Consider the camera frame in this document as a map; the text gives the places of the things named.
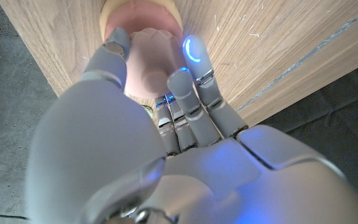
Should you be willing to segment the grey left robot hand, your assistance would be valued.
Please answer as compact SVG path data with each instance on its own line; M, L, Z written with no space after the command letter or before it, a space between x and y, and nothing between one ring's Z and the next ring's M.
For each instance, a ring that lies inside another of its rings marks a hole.
M218 93L206 47L168 79L188 147L124 94L134 41L114 29L39 123L26 174L32 223L358 223L358 193L323 155L248 127Z

